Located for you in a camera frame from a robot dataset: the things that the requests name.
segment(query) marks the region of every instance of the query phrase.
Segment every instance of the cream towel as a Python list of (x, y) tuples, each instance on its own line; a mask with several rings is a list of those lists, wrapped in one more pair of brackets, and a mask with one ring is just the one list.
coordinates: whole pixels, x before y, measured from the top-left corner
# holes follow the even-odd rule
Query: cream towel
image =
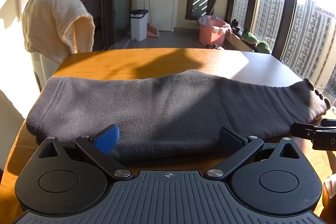
[(29, 0), (22, 30), (27, 52), (60, 64), (68, 54), (92, 51), (95, 24), (80, 0)]

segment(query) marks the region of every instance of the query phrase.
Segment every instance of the triangular cutout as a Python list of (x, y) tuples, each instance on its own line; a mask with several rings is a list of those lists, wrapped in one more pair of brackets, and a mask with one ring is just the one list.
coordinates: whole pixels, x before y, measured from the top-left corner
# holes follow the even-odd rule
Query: triangular cutout
[(280, 157), (299, 159), (299, 155), (296, 153), (294, 147), (290, 143), (286, 143), (280, 152)]
[(57, 152), (55, 145), (53, 143), (48, 143), (39, 155), (39, 158), (57, 157), (58, 155), (59, 153)]

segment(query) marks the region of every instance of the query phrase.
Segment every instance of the black circular cover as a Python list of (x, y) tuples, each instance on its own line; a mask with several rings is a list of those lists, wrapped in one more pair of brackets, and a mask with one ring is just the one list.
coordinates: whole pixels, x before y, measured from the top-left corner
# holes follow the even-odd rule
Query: black circular cover
[[(48, 149), (56, 152), (46, 157)], [(61, 145), (54, 142), (38, 148), (19, 175), (15, 193), (24, 209), (65, 216), (92, 206), (102, 198), (107, 185), (101, 170), (71, 160)]]
[(322, 184), (309, 162), (272, 157), (245, 165), (232, 176), (231, 189), (248, 207), (270, 215), (314, 210)]

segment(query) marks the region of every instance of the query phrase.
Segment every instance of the gray knit fabric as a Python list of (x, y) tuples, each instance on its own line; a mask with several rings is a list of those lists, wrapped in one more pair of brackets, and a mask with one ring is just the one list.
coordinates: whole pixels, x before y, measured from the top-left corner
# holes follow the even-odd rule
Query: gray knit fabric
[(27, 117), (38, 138), (72, 141), (114, 123), (120, 162), (222, 151), (221, 127), (267, 139), (312, 122), (330, 102), (307, 80), (289, 87), (246, 84), (196, 70), (144, 80), (52, 77)]

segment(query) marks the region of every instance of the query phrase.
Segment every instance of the gray ribbed surface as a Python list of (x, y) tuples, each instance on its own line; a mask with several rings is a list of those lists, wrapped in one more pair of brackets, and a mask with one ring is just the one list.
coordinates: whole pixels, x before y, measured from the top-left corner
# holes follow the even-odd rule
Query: gray ribbed surface
[(238, 203), (226, 185), (203, 179), (197, 171), (141, 171), (128, 182), (116, 182), (96, 207), (69, 217), (48, 218), (25, 213), (17, 224), (317, 224), (311, 212), (289, 218), (255, 213)]
[(152, 162), (222, 152), (222, 127), (244, 137), (285, 135), (294, 122), (310, 123), (328, 107), (307, 81), (278, 88), (196, 70), (144, 80), (52, 77), (26, 126), (39, 140), (73, 141), (116, 124), (120, 140), (109, 155), (120, 163)]

